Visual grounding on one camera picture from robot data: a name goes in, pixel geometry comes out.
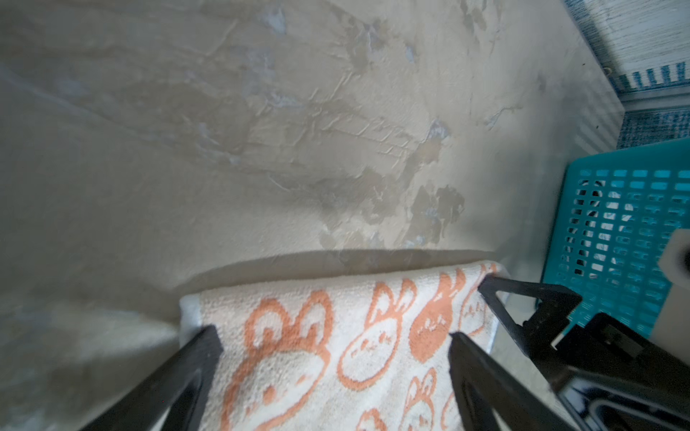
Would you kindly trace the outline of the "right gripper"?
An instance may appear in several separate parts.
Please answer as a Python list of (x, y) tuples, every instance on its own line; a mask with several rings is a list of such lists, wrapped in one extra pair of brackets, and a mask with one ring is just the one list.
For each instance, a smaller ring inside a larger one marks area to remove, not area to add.
[(620, 321), (601, 312), (552, 346), (580, 294), (498, 276), (486, 277), (478, 292), (578, 429), (689, 428), (688, 365)]

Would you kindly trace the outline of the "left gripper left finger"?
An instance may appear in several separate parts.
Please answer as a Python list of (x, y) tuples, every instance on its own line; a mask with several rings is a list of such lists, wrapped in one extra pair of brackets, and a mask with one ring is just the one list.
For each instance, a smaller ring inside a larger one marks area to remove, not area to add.
[(198, 430), (223, 347), (215, 326), (201, 329), (175, 355), (85, 430)]

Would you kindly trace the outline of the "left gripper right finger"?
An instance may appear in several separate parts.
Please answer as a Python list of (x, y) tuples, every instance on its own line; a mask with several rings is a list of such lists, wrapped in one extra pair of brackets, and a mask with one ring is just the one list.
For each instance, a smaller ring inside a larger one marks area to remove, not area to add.
[(571, 430), (462, 332), (450, 335), (450, 378), (465, 430)]

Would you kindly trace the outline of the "orange bunny towel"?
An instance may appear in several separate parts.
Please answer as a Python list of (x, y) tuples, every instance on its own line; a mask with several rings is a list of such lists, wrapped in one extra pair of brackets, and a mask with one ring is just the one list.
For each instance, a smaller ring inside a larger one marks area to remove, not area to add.
[(490, 350), (479, 293), (503, 265), (223, 287), (181, 299), (181, 341), (217, 330), (223, 351), (204, 430), (458, 430), (449, 345)]

